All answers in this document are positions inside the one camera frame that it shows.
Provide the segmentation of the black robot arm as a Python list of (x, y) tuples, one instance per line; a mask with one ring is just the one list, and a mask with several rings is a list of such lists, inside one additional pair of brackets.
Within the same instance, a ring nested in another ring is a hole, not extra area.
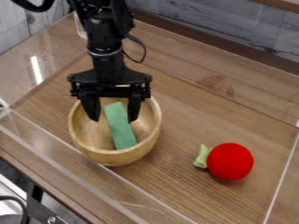
[(137, 40), (130, 32), (134, 15), (126, 0), (71, 0), (87, 33), (87, 51), (94, 68), (68, 76), (71, 95), (78, 97), (89, 118), (99, 120), (103, 97), (126, 98), (127, 120), (139, 117), (142, 102), (151, 97), (153, 77), (127, 67), (123, 40)]

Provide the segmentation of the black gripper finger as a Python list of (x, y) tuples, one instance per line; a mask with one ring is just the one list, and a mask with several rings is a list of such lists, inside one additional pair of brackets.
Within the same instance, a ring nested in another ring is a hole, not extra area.
[(127, 104), (127, 118), (129, 121), (133, 122), (138, 119), (139, 117), (139, 112), (141, 112), (141, 107), (142, 107), (142, 101), (143, 97), (142, 96), (133, 96), (129, 99), (129, 104)]
[(89, 118), (93, 121), (98, 122), (101, 118), (101, 110), (102, 110), (99, 98), (95, 96), (83, 96), (81, 98), (81, 104), (89, 115)]

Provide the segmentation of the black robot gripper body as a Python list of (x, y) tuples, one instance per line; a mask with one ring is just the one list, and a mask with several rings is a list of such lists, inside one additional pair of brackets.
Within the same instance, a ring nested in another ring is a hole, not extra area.
[(142, 99), (151, 97), (153, 77), (127, 67), (123, 50), (90, 56), (94, 68), (67, 77), (73, 96), (130, 98), (141, 94)]

